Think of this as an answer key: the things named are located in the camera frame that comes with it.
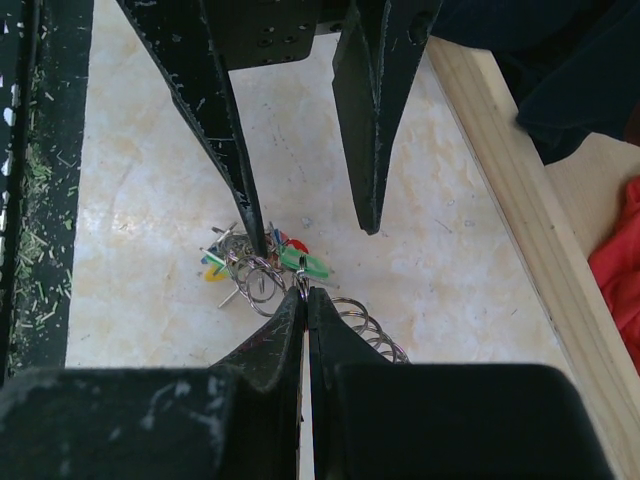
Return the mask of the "green key tag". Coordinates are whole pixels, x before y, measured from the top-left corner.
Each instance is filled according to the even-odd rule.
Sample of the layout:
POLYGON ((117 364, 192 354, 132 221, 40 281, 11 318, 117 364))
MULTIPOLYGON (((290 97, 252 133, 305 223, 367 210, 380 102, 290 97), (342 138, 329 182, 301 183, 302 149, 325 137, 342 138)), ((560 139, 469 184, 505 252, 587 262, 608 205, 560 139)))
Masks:
POLYGON ((319 279, 328 279, 330 276, 330 268, 323 260, 295 248, 281 249, 279 258, 281 265, 290 270, 302 269, 306 274, 319 279))

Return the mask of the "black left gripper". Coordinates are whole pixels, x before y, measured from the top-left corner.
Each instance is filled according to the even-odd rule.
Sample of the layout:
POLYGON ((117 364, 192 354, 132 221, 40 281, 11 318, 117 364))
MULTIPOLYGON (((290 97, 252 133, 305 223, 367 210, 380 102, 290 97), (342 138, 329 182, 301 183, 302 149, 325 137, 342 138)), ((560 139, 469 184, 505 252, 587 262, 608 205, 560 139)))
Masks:
POLYGON ((332 63, 332 88, 344 155, 360 228, 369 235, 379 232, 395 137, 440 1, 118 5, 230 189, 259 256, 268 251, 265 229, 228 69, 302 61, 316 36, 342 30, 332 63))

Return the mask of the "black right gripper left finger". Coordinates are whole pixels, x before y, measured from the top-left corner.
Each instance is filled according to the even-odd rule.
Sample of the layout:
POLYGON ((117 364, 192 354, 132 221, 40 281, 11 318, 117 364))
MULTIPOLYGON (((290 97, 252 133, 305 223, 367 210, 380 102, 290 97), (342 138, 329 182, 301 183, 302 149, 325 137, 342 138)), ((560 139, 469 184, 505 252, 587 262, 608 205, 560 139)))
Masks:
POLYGON ((304 303, 207 368, 32 369, 1 391, 5 479, 295 479, 304 303))

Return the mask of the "steel key organizer yellow handle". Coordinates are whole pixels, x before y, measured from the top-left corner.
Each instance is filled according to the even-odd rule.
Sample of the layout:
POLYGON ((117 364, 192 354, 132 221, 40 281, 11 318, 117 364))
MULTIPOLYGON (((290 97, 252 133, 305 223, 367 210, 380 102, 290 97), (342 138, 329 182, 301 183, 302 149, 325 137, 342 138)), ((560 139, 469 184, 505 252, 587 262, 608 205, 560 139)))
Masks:
MULTIPOLYGON (((267 308, 273 306, 275 299, 285 295, 291 288, 296 289, 304 300, 308 298, 313 286, 324 286, 333 290, 339 288, 331 282, 330 267, 328 279, 312 277, 302 269, 295 271, 283 267, 279 258, 280 250, 289 247, 287 240, 294 237, 273 225, 265 230, 265 257, 256 253, 249 235, 240 230, 236 222, 225 228, 214 226, 211 231, 216 238, 209 247, 201 250, 201 263, 207 270, 211 266, 226 270, 228 277, 220 282, 228 281, 233 285, 231 292, 218 304, 220 309, 241 298, 256 314, 267 318, 272 315, 267 308)), ((410 362, 406 352, 383 330, 363 303, 340 296, 332 297, 330 302, 337 308, 339 318, 377 353, 395 364, 410 362)))

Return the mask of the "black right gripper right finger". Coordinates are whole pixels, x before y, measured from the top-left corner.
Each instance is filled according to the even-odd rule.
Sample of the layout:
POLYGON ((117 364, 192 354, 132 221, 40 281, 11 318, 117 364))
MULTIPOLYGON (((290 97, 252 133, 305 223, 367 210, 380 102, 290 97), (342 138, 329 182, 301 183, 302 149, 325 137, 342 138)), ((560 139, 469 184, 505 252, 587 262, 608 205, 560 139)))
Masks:
POLYGON ((581 397, 542 364, 394 364, 308 296, 319 479, 610 479, 581 397))

